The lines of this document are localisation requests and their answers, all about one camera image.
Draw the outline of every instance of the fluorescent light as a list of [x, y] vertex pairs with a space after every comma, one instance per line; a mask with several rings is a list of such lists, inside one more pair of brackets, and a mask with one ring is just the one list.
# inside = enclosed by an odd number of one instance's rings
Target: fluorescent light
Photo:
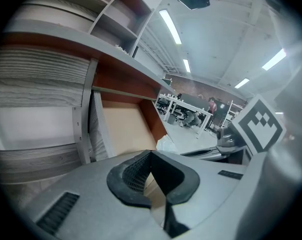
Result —
[[247, 82], [249, 82], [249, 79], [245, 78], [240, 83], [238, 83], [234, 88], [239, 89], [241, 86], [245, 85]]
[[162, 16], [162, 18], [164, 19], [167, 27], [169, 28], [169, 30], [171, 31], [171, 34], [174, 38], [174, 41], [179, 45], [182, 44], [180, 36], [175, 28], [175, 25], [170, 17], [170, 14], [167, 12], [167, 10], [161, 10], [160, 14]]
[[281, 61], [283, 58], [285, 58], [285, 56], [286, 56], [286, 53], [282, 49], [272, 59], [270, 59], [262, 68], [264, 70], [269, 70], [271, 67], [273, 67], [275, 64], [277, 64], [279, 61]]
[[186, 59], [184, 59], [183, 62], [184, 62], [186, 71], [191, 72], [190, 65], [189, 65], [189, 61], [186, 60]]

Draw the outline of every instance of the white desk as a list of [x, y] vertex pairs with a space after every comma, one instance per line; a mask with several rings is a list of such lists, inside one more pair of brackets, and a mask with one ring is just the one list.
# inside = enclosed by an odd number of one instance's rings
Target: white desk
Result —
[[165, 99], [167, 99], [167, 100], [170, 101], [169, 107], [167, 108], [167, 111], [166, 111], [166, 113], [165, 113], [165, 117], [164, 117], [164, 119], [163, 119], [164, 121], [167, 121], [167, 118], [168, 118], [168, 116], [170, 115], [170, 109], [171, 109], [173, 103], [175, 103], [175, 105], [174, 105], [174, 108], [173, 108], [173, 110], [172, 110], [172, 113], [174, 112], [176, 106], [179, 105], [179, 106], [184, 107], [184, 108], [187, 108], [187, 109], [189, 109], [189, 110], [191, 110], [191, 111], [193, 111], [193, 112], [200, 112], [201, 114], [205, 115], [206, 117], [205, 117], [205, 119], [204, 119], [204, 121], [203, 121], [203, 123], [202, 123], [202, 125], [201, 125], [201, 127], [200, 127], [200, 130], [197, 132], [198, 136], [197, 136], [196, 138], [200, 138], [201, 134], [202, 134], [203, 131], [205, 130], [205, 127], [206, 127], [207, 123], [208, 123], [209, 120], [210, 120], [210, 117], [211, 117], [213, 114], [211, 114], [211, 113], [205, 111], [204, 109], [197, 108], [197, 107], [192, 106], [192, 105], [190, 105], [190, 104], [188, 104], [188, 103], [185, 103], [185, 102], [183, 102], [183, 101], [180, 101], [180, 100], [177, 99], [177, 98], [168, 97], [168, 96], [163, 95], [163, 94], [160, 94], [159, 97], [160, 97], [160, 98], [165, 98]]

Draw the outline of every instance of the ceiling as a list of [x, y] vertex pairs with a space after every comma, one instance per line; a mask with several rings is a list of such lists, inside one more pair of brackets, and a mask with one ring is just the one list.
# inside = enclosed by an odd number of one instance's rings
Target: ceiling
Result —
[[[287, 58], [270, 70], [262, 66], [281, 50], [265, 0], [210, 0], [189, 10], [178, 0], [163, 0], [143, 32], [139, 47], [164, 71], [249, 99], [275, 90], [291, 76]], [[174, 42], [159, 14], [168, 10], [182, 41]], [[187, 73], [183, 59], [188, 59]], [[235, 89], [244, 78], [250, 82]]]

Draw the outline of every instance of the floor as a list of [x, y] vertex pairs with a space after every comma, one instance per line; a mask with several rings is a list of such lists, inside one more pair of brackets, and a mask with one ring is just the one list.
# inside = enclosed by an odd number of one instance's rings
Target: floor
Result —
[[191, 129], [187, 126], [180, 127], [178, 122], [175, 122], [174, 124], [169, 124], [167, 122], [163, 123], [179, 153], [186, 153], [216, 146], [216, 136], [210, 131], [204, 131], [200, 138], [197, 139], [196, 137], [198, 135], [196, 133], [199, 130], [199, 127], [197, 126], [195, 126], [194, 129]]

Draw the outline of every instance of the white plastic bag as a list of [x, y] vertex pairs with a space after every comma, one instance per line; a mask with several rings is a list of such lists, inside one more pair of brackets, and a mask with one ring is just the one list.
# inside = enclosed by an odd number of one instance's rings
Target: white plastic bag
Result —
[[168, 135], [165, 135], [162, 137], [162, 139], [159, 139], [156, 145], [156, 149], [179, 154], [179, 151], [177, 150], [175, 144]]

